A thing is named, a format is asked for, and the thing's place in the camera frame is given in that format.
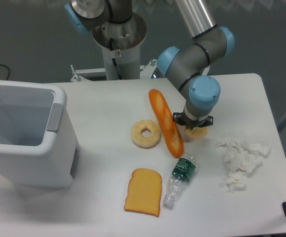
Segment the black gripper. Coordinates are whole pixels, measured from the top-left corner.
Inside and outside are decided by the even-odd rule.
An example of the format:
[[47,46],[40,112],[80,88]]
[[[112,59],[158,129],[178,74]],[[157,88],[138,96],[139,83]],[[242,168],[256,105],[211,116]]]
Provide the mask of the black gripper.
[[174,112],[172,120],[187,129],[193,130],[196,127],[208,127],[213,125],[213,116],[206,116],[204,118],[190,118],[184,112]]

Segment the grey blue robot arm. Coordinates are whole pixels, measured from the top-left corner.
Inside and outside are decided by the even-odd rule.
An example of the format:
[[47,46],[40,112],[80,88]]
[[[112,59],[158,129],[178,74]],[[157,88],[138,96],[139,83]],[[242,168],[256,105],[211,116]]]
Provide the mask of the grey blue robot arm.
[[[185,98],[184,109],[172,120],[186,128],[213,124],[210,116],[220,95],[220,85],[203,75],[211,63],[229,54],[235,39],[225,27],[218,27],[202,0],[178,0],[178,9],[193,44],[180,50],[169,47],[157,59],[157,68]],[[71,0],[67,15],[81,33],[92,32],[102,49],[108,80],[137,79],[140,76],[140,46],[147,34],[145,21],[129,0]]]

